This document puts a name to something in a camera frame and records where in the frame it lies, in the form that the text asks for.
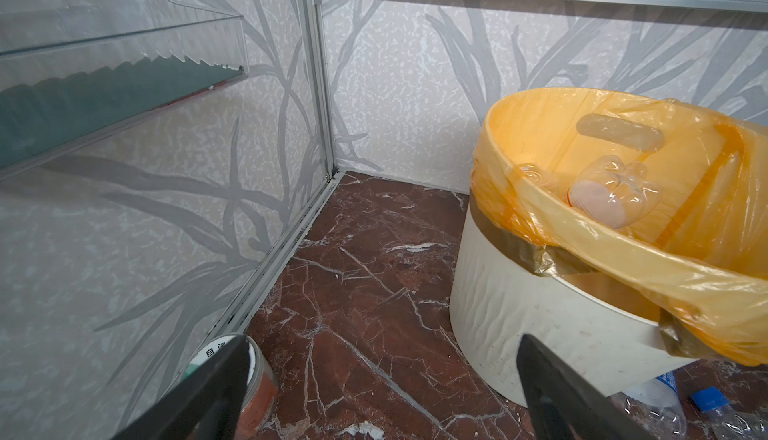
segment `blue bottle label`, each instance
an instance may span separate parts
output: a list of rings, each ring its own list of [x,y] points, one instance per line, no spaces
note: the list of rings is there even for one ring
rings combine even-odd
[[[674,374],[672,372],[667,372],[664,375],[659,375],[656,377],[656,379],[659,382],[662,382],[664,385],[668,386],[669,388],[672,388],[672,391],[675,395],[677,395],[677,384],[674,382]]]

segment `marble floor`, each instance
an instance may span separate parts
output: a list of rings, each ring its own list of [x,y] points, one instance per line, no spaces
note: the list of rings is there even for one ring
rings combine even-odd
[[[280,381],[256,438],[533,438],[456,345],[448,298],[467,197],[349,173],[248,334]],[[687,400],[718,386],[768,414],[768,367],[697,362],[676,372],[688,438],[714,436]]]

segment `wall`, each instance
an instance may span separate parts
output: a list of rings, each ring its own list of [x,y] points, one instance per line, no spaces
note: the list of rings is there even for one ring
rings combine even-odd
[[[467,192],[488,107],[543,86],[675,97],[768,125],[768,16],[559,0],[322,0],[335,153]]]
[[[146,409],[324,183],[296,0],[179,1],[245,15],[250,79],[0,182],[8,438]]]

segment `white trash can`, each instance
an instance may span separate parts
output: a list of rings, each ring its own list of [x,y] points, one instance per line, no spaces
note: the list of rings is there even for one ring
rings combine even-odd
[[[451,291],[459,347],[495,391],[527,406],[516,364],[524,333],[605,396],[694,361],[667,354],[658,324],[557,277],[538,277],[500,252],[467,213]]]

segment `floor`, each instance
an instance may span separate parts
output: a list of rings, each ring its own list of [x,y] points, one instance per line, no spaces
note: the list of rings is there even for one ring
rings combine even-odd
[[[467,197],[347,174],[248,330],[280,380],[256,438],[533,438],[448,320]],[[714,438],[687,397],[718,386],[768,413],[768,367],[701,361],[676,372],[688,438]]]

